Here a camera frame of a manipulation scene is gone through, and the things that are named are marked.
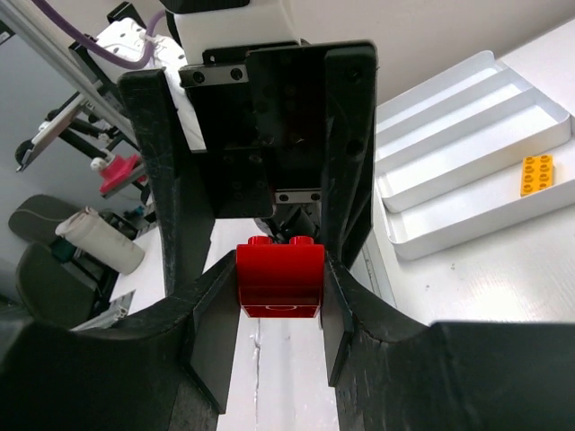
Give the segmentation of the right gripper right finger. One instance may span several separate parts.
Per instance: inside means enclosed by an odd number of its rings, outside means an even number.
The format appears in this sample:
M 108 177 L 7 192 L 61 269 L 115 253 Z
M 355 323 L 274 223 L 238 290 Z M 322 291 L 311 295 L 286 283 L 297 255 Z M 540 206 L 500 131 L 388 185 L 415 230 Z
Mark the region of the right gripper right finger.
M 325 260 L 329 382 L 343 430 L 571 430 L 570 323 L 423 325 Z

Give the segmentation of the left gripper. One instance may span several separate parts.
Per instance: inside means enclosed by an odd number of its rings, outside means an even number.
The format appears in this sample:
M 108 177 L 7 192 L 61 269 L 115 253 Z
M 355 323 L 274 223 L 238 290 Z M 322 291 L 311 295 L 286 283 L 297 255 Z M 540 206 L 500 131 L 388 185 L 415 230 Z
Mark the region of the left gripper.
M 265 218 L 287 204 L 322 200 L 321 243 L 351 267 L 371 229 L 375 45 L 286 42 L 205 60 L 179 71 L 205 143 L 199 165 L 164 71 L 118 81 L 155 205 L 166 293 L 201 276 L 215 218 Z

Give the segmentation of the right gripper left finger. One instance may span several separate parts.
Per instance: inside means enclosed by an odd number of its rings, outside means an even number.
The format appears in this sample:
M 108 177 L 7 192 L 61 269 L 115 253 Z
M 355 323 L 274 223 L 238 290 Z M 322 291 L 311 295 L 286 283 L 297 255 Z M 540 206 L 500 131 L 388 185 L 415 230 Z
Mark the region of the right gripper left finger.
M 226 411 L 239 305 L 235 258 L 114 328 L 1 314 L 4 430 L 214 430 Z

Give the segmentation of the red curved brick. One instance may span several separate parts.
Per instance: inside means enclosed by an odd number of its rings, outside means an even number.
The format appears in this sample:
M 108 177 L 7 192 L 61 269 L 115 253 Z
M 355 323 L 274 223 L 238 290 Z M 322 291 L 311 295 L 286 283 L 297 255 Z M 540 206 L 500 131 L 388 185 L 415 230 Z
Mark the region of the red curved brick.
M 309 236 L 253 236 L 235 251 L 237 294 L 254 319 L 312 319 L 323 303 L 324 246 Z

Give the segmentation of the yellow brick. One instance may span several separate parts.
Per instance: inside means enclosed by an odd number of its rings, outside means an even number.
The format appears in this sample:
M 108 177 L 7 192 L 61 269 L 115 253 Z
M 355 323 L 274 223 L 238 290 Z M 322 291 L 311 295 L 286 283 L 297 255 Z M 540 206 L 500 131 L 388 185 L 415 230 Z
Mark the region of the yellow brick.
M 532 155 L 523 159 L 520 196 L 526 197 L 550 188 L 554 184 L 554 165 L 551 154 Z

